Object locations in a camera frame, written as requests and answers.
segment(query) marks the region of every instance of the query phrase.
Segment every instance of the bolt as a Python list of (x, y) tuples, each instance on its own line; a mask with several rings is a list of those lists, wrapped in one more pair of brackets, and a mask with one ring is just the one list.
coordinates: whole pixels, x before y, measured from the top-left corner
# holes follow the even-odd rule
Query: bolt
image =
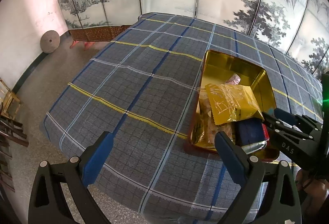
[(40, 166), (41, 166), (41, 167), (45, 167), (47, 164), (48, 164), (47, 161), (42, 161), (42, 162), (40, 163)]
[(257, 157), (257, 156), (252, 155), (252, 156), (249, 157), (249, 159), (250, 159), (250, 161), (252, 161), (253, 163), (258, 162), (258, 157)]
[(73, 157), (71, 157), (71, 159), (70, 159), (70, 162), (71, 162), (71, 163), (76, 163), (77, 161), (79, 161), (79, 157), (77, 157), (77, 156), (73, 156)]
[(285, 161), (285, 160), (282, 160), (282, 161), (281, 161), (281, 165), (282, 165), (282, 166), (288, 166), (288, 162)]

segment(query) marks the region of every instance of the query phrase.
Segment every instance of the brown woven base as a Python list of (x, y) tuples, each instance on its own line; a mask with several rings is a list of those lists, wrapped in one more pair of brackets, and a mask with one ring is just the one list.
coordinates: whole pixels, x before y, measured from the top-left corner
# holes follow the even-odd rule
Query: brown woven base
[(99, 26), (85, 29), (70, 29), (69, 32), (74, 40), (111, 41), (128, 27), (130, 26)]

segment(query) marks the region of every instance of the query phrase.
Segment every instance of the concrete floor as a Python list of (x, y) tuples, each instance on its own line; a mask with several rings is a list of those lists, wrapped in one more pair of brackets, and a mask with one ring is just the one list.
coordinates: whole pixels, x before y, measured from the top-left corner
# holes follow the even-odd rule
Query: concrete floor
[[(40, 132), (39, 124), (67, 83), (99, 49), (108, 43), (97, 42), (91, 49), (84, 51), (82, 42), (73, 49), (69, 49), (72, 41), (71, 37), (64, 38), (59, 48), (38, 65), (17, 94), (23, 102), (17, 119), (24, 124), (24, 132), (28, 135), (30, 144), (26, 148), (10, 142), (9, 150), (13, 159), (8, 160), (9, 171), (12, 174), (16, 192), (6, 191), (6, 193), (22, 224), (27, 223), (30, 193), (40, 162), (48, 160), (53, 164), (67, 161), (64, 155)], [(65, 184), (62, 186), (75, 221), (84, 223), (67, 186)], [(112, 200), (95, 186), (89, 186), (89, 191), (112, 223), (147, 223), (138, 213)]]

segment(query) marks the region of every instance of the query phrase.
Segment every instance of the gray tablecloth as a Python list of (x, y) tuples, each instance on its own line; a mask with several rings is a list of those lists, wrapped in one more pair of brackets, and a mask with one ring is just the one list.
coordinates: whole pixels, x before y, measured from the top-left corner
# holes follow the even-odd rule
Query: gray tablecloth
[[(220, 160), (183, 150), (208, 49), (263, 66), (279, 108), (321, 120), (320, 83), (280, 51), (213, 23), (148, 13), (69, 83), (43, 121), (45, 135), (71, 157), (113, 132), (101, 191), (142, 214), (218, 220), (240, 187)], [(262, 187), (247, 221), (263, 195)]]

